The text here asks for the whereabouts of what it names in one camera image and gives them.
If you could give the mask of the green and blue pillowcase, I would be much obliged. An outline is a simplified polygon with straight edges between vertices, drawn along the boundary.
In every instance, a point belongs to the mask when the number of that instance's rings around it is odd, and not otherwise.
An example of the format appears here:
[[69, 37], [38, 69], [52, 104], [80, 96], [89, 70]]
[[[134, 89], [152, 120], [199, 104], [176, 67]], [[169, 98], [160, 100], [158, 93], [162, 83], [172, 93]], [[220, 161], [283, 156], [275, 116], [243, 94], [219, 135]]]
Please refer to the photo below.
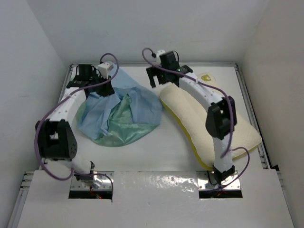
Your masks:
[[141, 86], [122, 69], [111, 81], [114, 94], [89, 94], [76, 114], [77, 129], [106, 147], [131, 144], [161, 123], [162, 104], [155, 93]]

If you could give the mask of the cream pillow with yellow edge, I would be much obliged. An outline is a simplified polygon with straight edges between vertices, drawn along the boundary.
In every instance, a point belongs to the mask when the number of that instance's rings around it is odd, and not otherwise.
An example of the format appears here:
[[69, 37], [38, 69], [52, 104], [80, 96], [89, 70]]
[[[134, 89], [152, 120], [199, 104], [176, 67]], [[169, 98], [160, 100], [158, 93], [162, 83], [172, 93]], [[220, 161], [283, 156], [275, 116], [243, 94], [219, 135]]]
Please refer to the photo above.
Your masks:
[[[160, 101], [183, 130], [199, 164], [211, 170], [215, 160], [212, 137], [206, 130], [207, 112], [188, 92], [175, 84], [166, 86], [160, 92]], [[233, 132], [232, 148], [245, 147], [249, 152], [262, 142], [258, 131], [238, 112]]]

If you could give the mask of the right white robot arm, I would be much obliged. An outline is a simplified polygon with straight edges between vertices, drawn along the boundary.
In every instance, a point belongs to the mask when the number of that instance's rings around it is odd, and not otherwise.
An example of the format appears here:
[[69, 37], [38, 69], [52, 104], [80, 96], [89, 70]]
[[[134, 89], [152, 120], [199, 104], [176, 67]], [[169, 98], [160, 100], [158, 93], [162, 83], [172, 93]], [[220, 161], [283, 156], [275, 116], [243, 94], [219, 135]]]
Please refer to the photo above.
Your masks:
[[173, 83], [188, 92], [207, 111], [205, 127], [213, 139], [215, 152], [214, 179], [221, 185], [222, 181], [235, 172], [231, 148], [237, 123], [234, 99], [223, 90], [201, 82], [189, 66], [180, 66], [174, 51], [160, 50], [155, 53], [146, 47], [142, 54], [146, 51], [150, 51], [151, 56], [158, 60], [158, 63], [151, 63], [146, 69], [151, 87], [156, 86], [154, 78], [157, 78], [161, 85]]

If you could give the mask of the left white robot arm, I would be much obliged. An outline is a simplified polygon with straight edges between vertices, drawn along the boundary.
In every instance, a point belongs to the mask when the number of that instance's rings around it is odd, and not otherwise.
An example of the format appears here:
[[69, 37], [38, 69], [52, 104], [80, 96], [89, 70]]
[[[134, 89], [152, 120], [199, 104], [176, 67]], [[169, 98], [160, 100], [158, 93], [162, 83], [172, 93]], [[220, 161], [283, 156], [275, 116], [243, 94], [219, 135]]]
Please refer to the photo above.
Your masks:
[[113, 64], [104, 62], [97, 67], [90, 64], [76, 66], [74, 78], [64, 89], [59, 103], [42, 120], [36, 123], [34, 150], [43, 170], [56, 180], [65, 181], [51, 173], [43, 159], [59, 162], [70, 169], [69, 177], [76, 176], [84, 182], [94, 181], [95, 165], [77, 154], [77, 141], [71, 128], [80, 105], [92, 92], [101, 96], [114, 94], [111, 85]]

